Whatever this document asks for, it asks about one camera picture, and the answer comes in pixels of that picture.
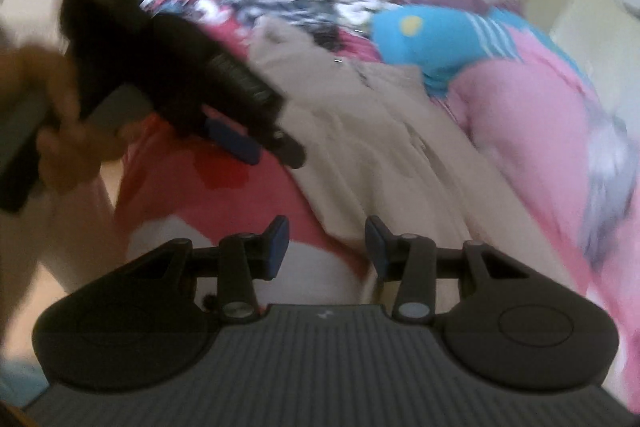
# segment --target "pink blanket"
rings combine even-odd
[[[597,295],[621,333],[628,403],[640,410],[640,192],[597,268],[579,235],[588,204],[590,160],[585,101],[597,97],[533,35],[512,35],[523,63],[486,60],[449,87],[445,104],[497,166],[561,254],[583,295]]]

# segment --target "circular pad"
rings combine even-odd
[[[480,286],[446,315],[443,338],[473,373],[522,391],[602,383],[618,349],[609,315],[542,278]]]
[[[162,280],[112,275],[45,311],[33,345],[49,380],[118,392],[190,367],[209,337],[207,315]]]

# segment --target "metal screw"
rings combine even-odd
[[[431,308],[422,302],[405,302],[400,305],[398,312],[408,319],[423,319],[431,313]]]
[[[232,319],[245,319],[253,315],[255,309],[251,304],[246,302],[234,301],[222,306],[222,312]]]

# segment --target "black object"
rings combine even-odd
[[[0,403],[0,427],[24,427],[22,422]]]
[[[287,166],[302,166],[303,148],[276,124],[284,97],[195,24],[152,16],[142,1],[63,0],[60,23],[79,68],[81,118],[116,129],[153,109],[178,133],[212,139],[220,133],[207,126],[207,105]],[[37,181],[35,136],[44,124],[56,119],[39,91],[0,114],[1,210],[20,210]],[[240,156],[255,162],[245,142]]]
[[[376,217],[366,240],[380,277],[402,281],[391,317],[375,305],[257,314],[248,282],[277,274],[282,217],[217,248],[163,245],[42,315],[33,344],[52,386],[26,412],[41,427],[632,425],[599,387],[618,345],[604,311],[487,245],[443,250]],[[214,276],[201,311],[195,280]],[[433,312],[436,277],[460,280],[447,314]]]

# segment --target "white stripe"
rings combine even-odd
[[[516,55],[516,60],[518,62],[522,62],[524,63],[523,58],[520,56],[520,52],[518,51],[518,45],[516,44],[515,39],[511,36],[511,32],[508,31],[507,28],[505,28],[504,26],[502,27],[502,29],[504,30],[504,32],[507,34],[507,37],[509,38],[509,42],[511,42],[512,46],[513,46],[513,53]]]
[[[498,35],[494,32],[494,29],[491,28],[491,25],[486,21],[484,17],[477,16],[480,20],[481,24],[486,28],[487,33],[489,34],[489,38],[491,39],[491,44],[493,45],[496,53],[500,55],[500,57],[507,57],[507,52],[500,47],[500,39]]]
[[[493,19],[489,19],[491,24],[493,24],[498,31],[498,35],[502,38],[502,42],[504,43],[504,48],[507,50],[507,54],[511,55],[511,58],[518,58],[518,52],[515,49],[515,45],[511,40],[511,36],[507,33],[501,25],[499,25]]]
[[[471,21],[471,24],[476,30],[476,34],[478,34],[478,40],[480,41],[480,46],[482,47],[482,49],[489,56],[489,58],[494,58],[494,54],[492,54],[491,50],[489,49],[489,46],[487,45],[486,37],[482,32],[482,30],[480,29],[480,26],[478,25],[478,21],[474,19],[474,16],[471,15],[471,13],[467,13],[466,16],[469,19],[469,21]]]

